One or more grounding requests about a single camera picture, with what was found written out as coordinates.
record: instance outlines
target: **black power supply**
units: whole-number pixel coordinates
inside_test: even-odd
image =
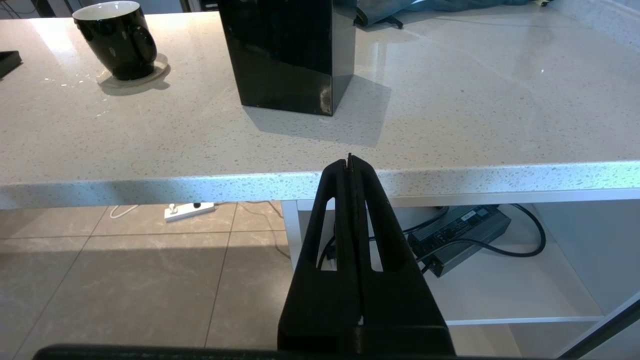
[[[496,205],[455,206],[433,224],[409,234],[409,246],[418,257],[455,239],[471,239],[490,243],[504,234],[511,219]],[[437,277],[456,267],[481,247],[459,242],[443,247],[422,262]]]

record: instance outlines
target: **tile floor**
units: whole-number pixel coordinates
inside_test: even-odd
[[[276,349],[280,203],[169,224],[165,207],[0,211],[0,360],[55,343]]]

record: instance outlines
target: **mug handle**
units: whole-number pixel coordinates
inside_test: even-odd
[[[157,49],[154,38],[144,26],[135,25],[131,28],[131,40],[136,49],[140,62],[153,62],[156,59]]]

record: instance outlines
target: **tile grout line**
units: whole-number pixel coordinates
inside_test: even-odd
[[[220,276],[218,277],[218,285],[216,286],[216,294],[213,296],[213,304],[211,305],[211,315],[209,316],[209,326],[207,327],[207,335],[204,338],[204,346],[207,347],[207,341],[209,341],[209,331],[211,331],[211,322],[213,322],[213,311],[216,308],[216,300],[218,299],[218,291],[220,290],[220,283],[222,282],[222,273],[225,271],[225,261],[227,260],[227,252],[229,251],[229,243],[231,242],[231,230],[234,228],[234,221],[236,221],[236,212],[238,211],[238,203],[234,209],[234,217],[231,219],[231,229],[229,230],[229,236],[227,238],[227,247],[225,248],[225,257],[222,258],[222,266],[220,267]]]
[[[91,235],[92,238],[101,238],[108,236],[144,236],[144,235],[190,235],[190,234],[223,234],[223,233],[265,233],[267,231],[286,231],[282,230],[236,230],[236,231],[195,231],[191,233],[146,233],[146,234],[109,234],[109,235]],[[0,240],[17,240],[17,239],[54,239],[54,238],[85,238],[87,235],[59,235],[59,236],[28,236],[23,238],[0,238]]]
[[[102,220],[102,217],[104,216],[104,214],[107,212],[107,209],[109,207],[107,207],[106,209],[104,209],[104,212],[102,213],[102,216],[100,217],[100,220]],[[100,223],[100,220],[98,220],[98,222],[95,223],[95,226],[93,227],[93,230],[91,230],[91,234],[93,234],[93,232],[95,231],[95,228],[98,227],[98,224]],[[76,263],[76,261],[78,260],[78,257],[80,256],[80,253],[82,252],[82,250],[84,250],[84,247],[86,246],[86,244],[89,242],[89,238],[91,238],[91,234],[89,236],[86,237],[86,240],[84,241],[84,244],[82,245],[82,247],[80,248],[80,250],[78,251],[78,253],[76,254],[76,257],[74,258],[74,260],[71,262],[71,265],[69,265],[69,268],[67,269],[67,271],[65,272],[65,275],[62,277],[62,279],[60,280],[60,282],[58,283],[58,286],[56,286],[56,289],[53,291],[53,293],[51,293],[51,296],[49,297],[49,300],[47,300],[47,303],[44,305],[44,307],[42,308],[40,314],[38,314],[38,317],[36,318],[36,320],[33,322],[33,325],[31,326],[31,328],[29,329],[29,332],[27,332],[27,334],[25,335],[24,339],[22,340],[22,343],[20,344],[20,347],[18,347],[18,350],[15,351],[15,354],[13,355],[13,357],[11,358],[12,360],[15,359],[16,356],[18,356],[18,354],[20,353],[20,350],[22,350],[22,347],[24,346],[24,344],[27,342],[27,339],[31,336],[31,333],[33,332],[33,329],[35,329],[36,324],[40,321],[42,315],[44,314],[44,312],[47,310],[47,307],[49,307],[49,303],[51,303],[51,300],[53,300],[53,297],[56,296],[56,293],[58,292],[58,289],[60,289],[60,286],[62,285],[62,282],[67,278],[67,275],[69,274],[69,272],[71,271],[71,268],[74,267],[74,264]]]

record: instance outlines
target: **white cable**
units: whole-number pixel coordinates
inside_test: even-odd
[[[113,208],[113,210],[111,210],[111,213],[109,214],[109,217],[110,217],[110,218],[120,218],[120,217],[123,217],[123,216],[125,216],[126,214],[128,214],[129,212],[133,211],[133,209],[137,208],[138,206],[140,206],[140,205],[134,205],[134,206],[131,206],[129,209],[126,209],[125,211],[123,211],[123,212],[122,212],[122,214],[117,214],[116,216],[113,216],[113,212],[114,212],[114,211],[116,211],[116,209],[120,207],[120,205],[116,205],[116,207],[115,207],[115,208]]]

